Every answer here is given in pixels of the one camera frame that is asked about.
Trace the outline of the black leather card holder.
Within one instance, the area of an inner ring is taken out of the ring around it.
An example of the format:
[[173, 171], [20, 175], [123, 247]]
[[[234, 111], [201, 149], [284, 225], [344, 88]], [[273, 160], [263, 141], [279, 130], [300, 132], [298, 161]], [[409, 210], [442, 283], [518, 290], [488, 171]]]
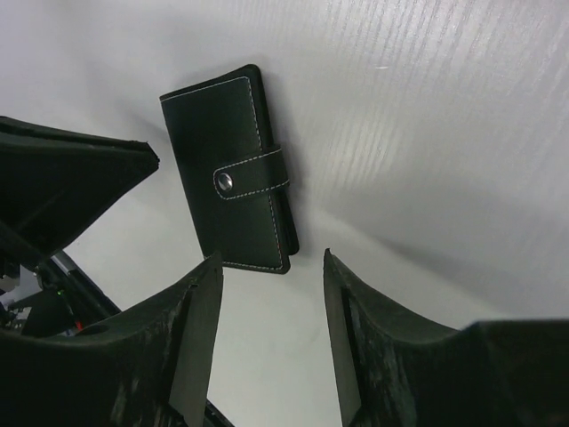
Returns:
[[300, 245], [259, 67], [166, 93], [160, 103], [203, 256], [285, 274]]

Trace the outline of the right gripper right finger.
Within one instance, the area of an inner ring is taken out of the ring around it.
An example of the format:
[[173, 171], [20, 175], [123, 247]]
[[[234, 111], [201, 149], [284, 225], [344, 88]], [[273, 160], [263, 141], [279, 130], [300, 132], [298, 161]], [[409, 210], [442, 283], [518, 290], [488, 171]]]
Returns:
[[453, 329], [368, 286], [331, 253], [324, 294], [344, 425], [567, 425], [566, 320]]

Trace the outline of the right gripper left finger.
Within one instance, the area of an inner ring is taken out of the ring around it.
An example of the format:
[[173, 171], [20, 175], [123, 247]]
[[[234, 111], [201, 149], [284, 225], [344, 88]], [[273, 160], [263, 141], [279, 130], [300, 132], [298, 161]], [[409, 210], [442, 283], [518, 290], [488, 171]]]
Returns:
[[201, 425], [221, 297], [214, 254], [74, 336], [2, 333], [2, 425]]

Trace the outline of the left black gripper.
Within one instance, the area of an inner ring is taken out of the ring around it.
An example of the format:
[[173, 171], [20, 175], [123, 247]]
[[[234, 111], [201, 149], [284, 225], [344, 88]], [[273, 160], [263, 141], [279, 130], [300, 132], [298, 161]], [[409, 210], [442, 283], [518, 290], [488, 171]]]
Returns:
[[156, 172], [140, 141], [1, 119], [1, 329], [73, 336], [120, 312], [64, 248]]

